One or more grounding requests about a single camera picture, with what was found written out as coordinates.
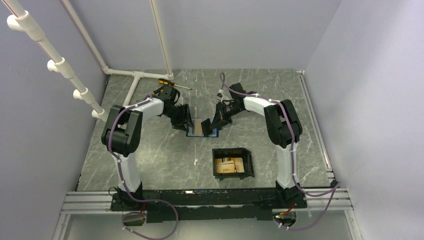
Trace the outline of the black plastic card tray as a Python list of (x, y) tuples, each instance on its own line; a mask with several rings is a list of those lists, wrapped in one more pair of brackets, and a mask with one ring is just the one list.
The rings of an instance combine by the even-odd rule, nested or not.
[(212, 174), (220, 181), (254, 178), (252, 152), (244, 147), (212, 149)]

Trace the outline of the blue leather card holder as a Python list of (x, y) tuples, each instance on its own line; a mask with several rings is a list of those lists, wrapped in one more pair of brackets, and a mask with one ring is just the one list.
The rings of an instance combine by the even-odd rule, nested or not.
[(207, 132), (203, 129), (203, 126), (209, 127), (210, 124), (202, 124), (207, 118), (193, 118), (193, 127), (188, 127), (186, 130), (187, 137), (202, 137), (202, 138), (218, 138), (220, 128), (214, 128), (212, 131)]

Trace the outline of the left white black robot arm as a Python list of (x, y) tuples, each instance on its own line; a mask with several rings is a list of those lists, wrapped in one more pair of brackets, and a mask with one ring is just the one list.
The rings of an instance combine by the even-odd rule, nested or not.
[(140, 145), (143, 123), (153, 117), (166, 116), (173, 129), (187, 131), (193, 127), (190, 107), (181, 93), (171, 86), (162, 86), (141, 101), (111, 107), (101, 135), (101, 143), (112, 155), (118, 174), (118, 195), (131, 210), (144, 203), (142, 181), (132, 155)]

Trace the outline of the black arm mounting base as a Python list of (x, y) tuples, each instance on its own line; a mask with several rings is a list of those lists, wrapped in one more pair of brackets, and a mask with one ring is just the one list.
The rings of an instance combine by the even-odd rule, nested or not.
[(110, 210), (145, 213), (147, 223), (229, 219), (269, 221), (278, 210), (308, 206), (300, 191), (279, 187), (143, 190), (142, 196), (143, 201), (137, 202), (116, 192), (112, 195)]

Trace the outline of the black credit card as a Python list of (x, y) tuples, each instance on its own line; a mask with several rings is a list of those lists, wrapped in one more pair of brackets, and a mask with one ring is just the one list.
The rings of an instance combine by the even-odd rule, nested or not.
[(211, 127), (211, 120), (209, 118), (203, 120), (201, 125), (202, 125), (202, 135), (205, 138), (214, 133), (214, 130)]

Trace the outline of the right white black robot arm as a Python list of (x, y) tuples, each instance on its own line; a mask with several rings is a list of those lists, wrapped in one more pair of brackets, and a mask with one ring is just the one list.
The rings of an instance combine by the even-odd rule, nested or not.
[(240, 112), (254, 112), (264, 117), (269, 139), (277, 153), (277, 184), (282, 190), (275, 194), (276, 203), (287, 208), (295, 201), (292, 190), (301, 191), (297, 177), (296, 150), (303, 133), (298, 114), (291, 100), (274, 100), (256, 92), (246, 92), (240, 83), (222, 84), (217, 94), (213, 120), (205, 120), (204, 136), (217, 128), (232, 123), (232, 116)]

